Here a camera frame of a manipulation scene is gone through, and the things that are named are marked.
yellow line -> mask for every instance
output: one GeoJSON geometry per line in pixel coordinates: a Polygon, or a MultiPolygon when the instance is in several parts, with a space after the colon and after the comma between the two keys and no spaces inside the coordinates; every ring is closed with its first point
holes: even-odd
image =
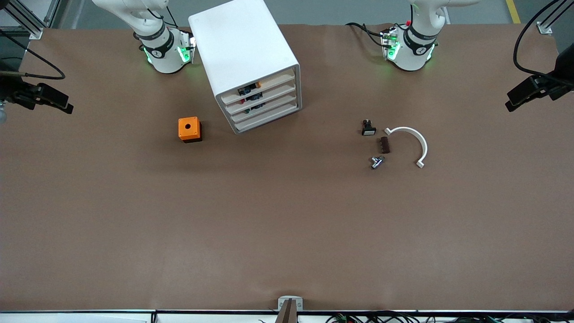
{"type": "Polygon", "coordinates": [[[512,22],[514,24],[520,24],[520,17],[518,16],[518,11],[516,11],[514,0],[506,0],[506,5],[508,6],[508,11],[510,11],[510,17],[512,17],[512,22]]]}

table surface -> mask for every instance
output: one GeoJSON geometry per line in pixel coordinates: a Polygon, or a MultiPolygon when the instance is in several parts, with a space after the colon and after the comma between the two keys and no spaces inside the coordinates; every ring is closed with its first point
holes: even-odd
{"type": "MultiPolygon", "coordinates": [[[[162,75],[130,30],[46,30],[30,46],[75,109],[6,108],[0,308],[571,309],[574,99],[507,112],[521,28],[446,26],[404,72],[357,28],[282,26],[304,109],[239,136],[200,64],[162,75]],[[177,138],[188,116],[203,142],[177,138]],[[371,170],[397,126],[426,166],[397,133],[371,170]]],[[[556,55],[531,32],[519,59],[556,55]]]]}

orange box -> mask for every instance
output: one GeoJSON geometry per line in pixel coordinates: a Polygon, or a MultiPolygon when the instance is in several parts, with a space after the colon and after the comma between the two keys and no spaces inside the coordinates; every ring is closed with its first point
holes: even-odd
{"type": "Polygon", "coordinates": [[[203,140],[201,122],[197,117],[181,118],[178,121],[179,138],[184,143],[196,143],[203,140]]]}

white box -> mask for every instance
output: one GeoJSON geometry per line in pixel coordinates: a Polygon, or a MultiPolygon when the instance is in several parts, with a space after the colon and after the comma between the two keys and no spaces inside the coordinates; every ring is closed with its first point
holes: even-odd
{"type": "Polygon", "coordinates": [[[224,3],[190,16],[189,26],[211,90],[236,134],[301,110],[299,62],[263,0],[224,3]]]}

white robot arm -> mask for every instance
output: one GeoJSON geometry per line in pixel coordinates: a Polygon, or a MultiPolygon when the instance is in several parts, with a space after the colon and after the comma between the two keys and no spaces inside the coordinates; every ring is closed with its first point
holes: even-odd
{"type": "Polygon", "coordinates": [[[405,71],[416,71],[431,58],[435,40],[445,24],[442,7],[473,5],[480,0],[408,0],[413,17],[407,27],[382,35],[385,58],[405,71]]]}
{"type": "Polygon", "coordinates": [[[148,61],[162,73],[179,71],[190,63],[195,52],[195,39],[187,32],[168,28],[158,18],[168,0],[92,0],[98,7],[118,16],[141,40],[148,61]]]}

